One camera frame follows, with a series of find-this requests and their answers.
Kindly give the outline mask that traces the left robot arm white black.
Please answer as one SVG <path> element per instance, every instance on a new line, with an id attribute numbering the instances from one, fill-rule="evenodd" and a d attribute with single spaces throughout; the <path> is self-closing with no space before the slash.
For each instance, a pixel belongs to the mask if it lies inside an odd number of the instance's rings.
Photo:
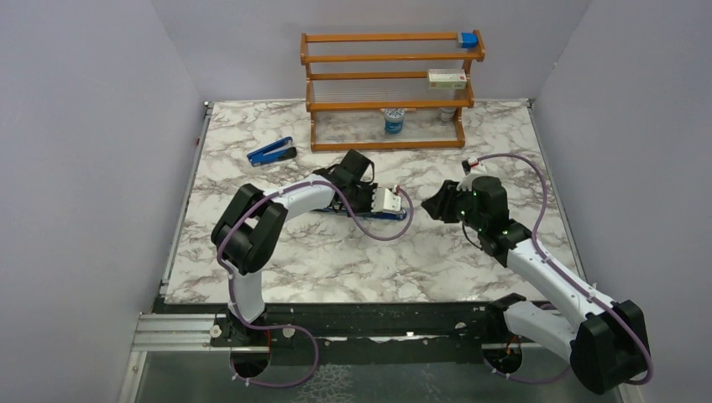
<path id="1" fill-rule="evenodd" d="M 353 216 L 370 212 L 377 185 L 364 179 L 367 170 L 374 170 L 374 162 L 351 149 L 339 163 L 293 184 L 271 191 L 252 184 L 238 189 L 217 220 L 211 241 L 218 263 L 228 272 L 228 310 L 236 316 L 231 330 L 239 342 L 250 345 L 263 337 L 261 270 L 285 223 L 322 209 L 341 207 Z"/>

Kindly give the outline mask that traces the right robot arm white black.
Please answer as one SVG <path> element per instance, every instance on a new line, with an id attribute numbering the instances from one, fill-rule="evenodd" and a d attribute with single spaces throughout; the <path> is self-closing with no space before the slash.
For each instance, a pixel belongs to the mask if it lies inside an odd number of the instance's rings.
<path id="1" fill-rule="evenodd" d="M 570 275 L 525 225 L 510 217 L 499 179 L 479 176 L 470 186 L 444 181 L 422 206 L 430 218 L 476 231 L 482 250 L 533 285 L 557 309 L 545 311 L 511 294 L 492 302 L 484 319 L 497 342 L 522 336 L 568 361 L 579 382 L 602 395 L 653 374 L 645 317 L 633 301 L 618 302 Z"/>

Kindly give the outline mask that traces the blue white cup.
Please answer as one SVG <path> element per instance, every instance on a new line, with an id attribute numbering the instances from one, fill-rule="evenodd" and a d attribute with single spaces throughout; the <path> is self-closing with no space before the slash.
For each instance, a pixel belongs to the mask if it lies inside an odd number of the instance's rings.
<path id="1" fill-rule="evenodd" d="M 386 108 L 384 110 L 385 131 L 396 134 L 402 131 L 406 110 L 404 108 Z"/>

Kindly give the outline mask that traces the orange wooden shelf rack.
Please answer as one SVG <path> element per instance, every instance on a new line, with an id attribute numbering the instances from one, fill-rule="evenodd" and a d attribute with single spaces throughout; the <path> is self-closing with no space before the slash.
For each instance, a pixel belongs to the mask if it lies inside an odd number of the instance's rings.
<path id="1" fill-rule="evenodd" d="M 463 111 L 474 106 L 472 65 L 484 61 L 485 42 L 458 46 L 455 31 L 307 34 L 300 39 L 300 62 L 306 72 L 306 111 L 310 115 L 310 146 L 314 152 L 348 149 L 456 149 L 466 143 Z M 434 62 L 458 62 L 468 77 L 463 90 L 431 90 L 427 71 Z M 456 107 L 451 124 L 453 139 L 406 141 L 346 139 L 325 143 L 318 139 L 319 118 L 329 113 L 383 113 L 386 108 L 407 112 Z"/>

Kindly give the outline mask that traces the white small jar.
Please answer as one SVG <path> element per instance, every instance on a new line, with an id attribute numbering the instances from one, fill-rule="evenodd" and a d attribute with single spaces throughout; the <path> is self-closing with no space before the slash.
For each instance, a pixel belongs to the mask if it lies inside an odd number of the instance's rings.
<path id="1" fill-rule="evenodd" d="M 439 109 L 439 117 L 443 122 L 452 121 L 457 110 L 456 107 L 442 107 Z"/>

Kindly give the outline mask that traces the white green carton box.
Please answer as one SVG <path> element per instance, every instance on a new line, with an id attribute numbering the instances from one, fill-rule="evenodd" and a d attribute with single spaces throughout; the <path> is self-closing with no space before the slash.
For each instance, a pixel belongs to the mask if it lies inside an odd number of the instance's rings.
<path id="1" fill-rule="evenodd" d="M 463 90 L 468 84 L 464 69 L 429 69 L 427 79 L 431 90 Z"/>

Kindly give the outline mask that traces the blue box on top shelf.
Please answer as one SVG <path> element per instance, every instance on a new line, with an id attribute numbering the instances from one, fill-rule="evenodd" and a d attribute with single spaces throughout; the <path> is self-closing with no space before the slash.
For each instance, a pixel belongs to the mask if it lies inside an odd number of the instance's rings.
<path id="1" fill-rule="evenodd" d="M 479 37 L 475 32 L 460 32 L 457 41 L 461 49 L 473 49 L 479 44 Z"/>

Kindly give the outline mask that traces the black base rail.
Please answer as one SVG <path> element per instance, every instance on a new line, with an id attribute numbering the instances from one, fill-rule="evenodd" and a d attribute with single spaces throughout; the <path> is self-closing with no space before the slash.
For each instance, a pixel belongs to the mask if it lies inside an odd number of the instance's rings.
<path id="1" fill-rule="evenodd" d="M 158 314 L 206 314 L 209 348 L 228 348 L 239 373 L 319 364 L 493 364 L 525 377 L 534 369 L 554 374 L 568 363 L 531 340 L 492 324 L 484 302 L 269 303 L 247 329 L 224 304 L 169 304 Z"/>

